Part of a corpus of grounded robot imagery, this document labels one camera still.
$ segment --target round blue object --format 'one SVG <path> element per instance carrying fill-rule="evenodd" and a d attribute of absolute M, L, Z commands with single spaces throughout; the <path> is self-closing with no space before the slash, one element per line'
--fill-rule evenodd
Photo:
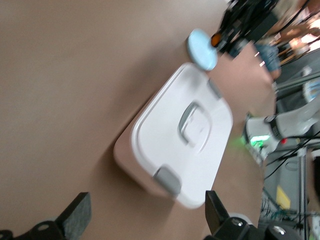
<path fill-rule="evenodd" d="M 210 37 L 201 29 L 194 29 L 187 40 L 187 49 L 192 61 L 206 71 L 217 65 L 218 54 L 211 45 Z"/>

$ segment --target black cable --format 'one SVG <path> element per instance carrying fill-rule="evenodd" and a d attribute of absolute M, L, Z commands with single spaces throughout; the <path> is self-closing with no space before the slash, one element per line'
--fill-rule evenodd
<path fill-rule="evenodd" d="M 310 147 L 316 146 L 316 147 L 313 147 L 313 150 L 319 150 L 320 149 L 319 144 L 320 144 L 320 142 L 313 142 L 313 143 L 308 144 L 308 146 L 310 146 Z"/>
<path fill-rule="evenodd" d="M 287 170 L 289 170 L 289 171 L 295 172 L 295 171 L 298 170 L 298 168 L 289 167 L 288 164 L 298 164 L 298 161 L 288 161 L 288 162 L 285 164 L 285 166 L 284 166 L 284 167 L 285 167 Z"/>
<path fill-rule="evenodd" d="M 304 147 L 308 142 L 310 142 L 310 141 L 313 139 L 313 137 L 317 136 L 318 134 L 320 134 L 320 131 L 318 131 L 315 135 L 312 136 L 312 138 L 310 138 L 309 140 L 307 140 L 306 142 L 304 142 L 301 146 L 299 146 L 299 148 L 296 148 L 296 150 L 294 150 L 293 153 L 296 153 L 300 148 Z M 283 162 L 282 162 L 271 174 L 269 174 L 268 176 L 266 176 L 266 177 L 264 178 L 264 180 L 270 178 L 289 158 L 290 158 L 290 155 L 289 155 L 285 160 L 283 160 Z"/>
<path fill-rule="evenodd" d="M 308 17 L 306 17 L 305 19 L 302 20 L 302 23 L 305 23 L 306 21 L 308 21 L 309 19 L 313 18 L 315 15 L 319 14 L 320 10 L 312 12 Z"/>
<path fill-rule="evenodd" d="M 269 216 L 271 213 L 270 205 L 268 205 L 268 209 L 266 210 L 265 217 Z"/>
<path fill-rule="evenodd" d="M 296 18 L 299 16 L 299 14 L 307 7 L 308 3 L 310 2 L 310 0 L 306 0 L 305 3 L 302 5 L 302 7 L 300 8 L 300 10 L 297 12 L 297 14 L 283 27 L 281 28 L 279 31 L 277 31 L 276 33 L 274 33 L 274 35 L 282 32 L 283 30 L 285 30 L 287 27 L 289 27 L 294 20 L 296 20 Z"/>
<path fill-rule="evenodd" d="M 320 137 L 318 137 L 317 135 L 320 133 L 320 131 L 318 131 L 315 135 L 313 135 L 312 137 L 301 137 L 301 136 L 291 136 L 291 137 L 287 137 L 289 138 L 295 138 L 295 139 L 307 139 L 307 141 L 305 143 L 303 143 L 302 145 L 299 145 L 298 147 L 296 147 L 294 150 L 291 150 L 287 153 L 285 153 L 284 155 L 278 157 L 277 159 L 273 160 L 272 162 L 269 162 L 266 166 L 269 166 L 277 161 L 281 161 L 281 160 L 287 160 L 288 158 L 292 158 L 295 157 L 297 154 L 296 152 L 302 148 L 303 146 L 305 146 L 308 142 L 310 142 L 313 139 L 320 139 Z"/>
<path fill-rule="evenodd" d="M 320 37 L 317 37 L 315 40 L 308 42 L 308 44 L 310 46 L 311 44 L 314 44 L 315 42 L 318 42 L 319 40 L 320 40 Z"/>
<path fill-rule="evenodd" d="M 265 210 L 266 204 L 267 204 L 267 201 L 265 200 L 264 204 L 263 204 L 263 207 L 261 208 L 261 213 Z"/>
<path fill-rule="evenodd" d="M 302 222 L 306 219 L 307 217 L 304 216 L 294 227 L 293 229 L 300 229 Z"/>
<path fill-rule="evenodd" d="M 295 215 L 295 219 L 297 217 L 320 216 L 320 212 L 317 212 L 317 211 L 313 211 L 313 212 L 306 211 L 306 212 L 299 213 L 296 210 L 290 210 L 290 209 L 281 209 L 281 210 L 277 211 L 277 213 L 282 214 L 282 215 L 286 215 L 286 216 Z"/>

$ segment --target cable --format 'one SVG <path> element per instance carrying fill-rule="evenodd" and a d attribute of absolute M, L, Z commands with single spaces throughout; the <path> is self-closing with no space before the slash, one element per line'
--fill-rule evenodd
<path fill-rule="evenodd" d="M 264 200 L 261 204 L 263 204 L 263 206 L 261 207 L 261 213 L 265 210 L 265 207 L 266 207 L 266 204 L 267 204 L 267 201 Z"/>
<path fill-rule="evenodd" d="M 305 213 L 297 213 L 297 216 L 305 216 L 305 217 L 312 217 L 312 216 L 320 216 L 320 212 L 305 212 Z"/>
<path fill-rule="evenodd" d="M 277 162 L 277 161 L 287 160 L 287 159 L 289 159 L 289 158 L 291 158 L 291 157 L 295 157 L 295 156 L 297 155 L 296 152 L 297 152 L 300 148 L 304 147 L 308 142 L 310 142 L 310 141 L 313 140 L 313 139 L 320 139 L 320 137 L 317 136 L 319 133 L 320 133 L 320 131 L 318 131 L 318 132 L 317 132 L 316 134 L 314 134 L 312 137 L 291 136 L 290 138 L 295 138 L 295 139 L 301 138 L 301 139 L 308 139 L 308 140 L 307 140 L 305 143 L 303 143 L 302 145 L 299 145 L 298 147 L 296 147 L 294 150 L 291 150 L 291 151 L 285 153 L 284 155 L 278 157 L 277 159 L 273 160 L 272 162 L 269 162 L 266 166 L 269 166 L 269 165 L 271 165 L 271 164 L 273 164 L 273 163 L 275 163 L 275 162 Z"/>
<path fill-rule="evenodd" d="M 283 27 L 281 28 L 279 31 L 277 31 L 276 33 L 274 33 L 274 35 L 282 32 L 283 30 L 285 30 L 287 27 L 289 27 L 294 20 L 296 20 L 296 18 L 299 16 L 299 14 L 307 7 L 308 3 L 310 2 L 310 0 L 306 0 L 305 3 L 303 4 L 303 6 L 300 8 L 300 10 L 296 13 L 296 15 Z"/>
<path fill-rule="evenodd" d="M 294 167 L 289 167 L 288 164 L 298 164 L 298 161 L 288 161 L 284 167 L 289 170 L 289 171 L 292 171 L 292 172 L 295 172 L 298 170 L 298 168 L 294 168 Z"/>
<path fill-rule="evenodd" d="M 313 137 L 317 136 L 318 134 L 320 134 L 320 131 L 318 131 L 315 135 L 312 136 L 312 138 L 310 138 L 310 139 L 307 140 L 305 143 L 303 143 L 301 146 L 299 146 L 299 148 L 296 148 L 296 150 L 294 150 L 293 153 L 296 153 L 300 148 L 304 147 L 308 142 L 310 142 L 310 141 L 313 139 Z M 283 162 L 282 162 L 271 174 L 269 174 L 268 176 L 266 176 L 266 177 L 264 178 L 264 180 L 270 178 L 289 158 L 290 158 L 290 155 L 289 155 L 285 160 L 283 160 Z"/>
<path fill-rule="evenodd" d="M 309 16 L 307 16 L 305 19 L 302 20 L 302 23 L 305 23 L 306 21 L 308 21 L 309 19 L 313 18 L 315 15 L 319 14 L 320 10 L 312 12 Z"/>
<path fill-rule="evenodd" d="M 304 216 L 294 227 L 293 229 L 299 229 L 301 223 L 307 218 L 307 216 Z"/>
<path fill-rule="evenodd" d="M 314 44 L 315 42 L 318 42 L 320 40 L 320 37 L 316 38 L 315 40 L 308 42 L 308 45 Z"/>

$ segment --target green led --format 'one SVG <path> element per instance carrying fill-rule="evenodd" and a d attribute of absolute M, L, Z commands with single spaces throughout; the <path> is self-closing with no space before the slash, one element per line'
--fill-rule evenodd
<path fill-rule="evenodd" d="M 269 135 L 264 135 L 264 136 L 254 136 L 253 138 L 251 138 L 250 143 L 252 146 L 256 145 L 257 142 L 262 142 L 262 141 L 266 141 L 270 138 Z"/>

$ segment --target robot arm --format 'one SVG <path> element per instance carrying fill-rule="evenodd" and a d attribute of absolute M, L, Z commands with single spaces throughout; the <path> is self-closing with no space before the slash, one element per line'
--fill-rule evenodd
<path fill-rule="evenodd" d="M 305 106 L 267 117 L 251 117 L 246 121 L 244 139 L 265 159 L 282 139 L 302 136 L 320 121 L 320 95 Z"/>
<path fill-rule="evenodd" d="M 91 198 L 81 192 L 55 221 L 43 221 L 20 236 L 0 230 L 0 240 L 79 240 L 91 220 Z"/>
<path fill-rule="evenodd" d="M 276 116 L 279 133 L 282 138 L 301 136 L 319 121 L 320 95 L 301 108 Z"/>
<path fill-rule="evenodd" d="M 232 0 L 211 45 L 236 57 L 249 41 L 256 42 L 277 22 L 273 11 L 278 0 Z"/>

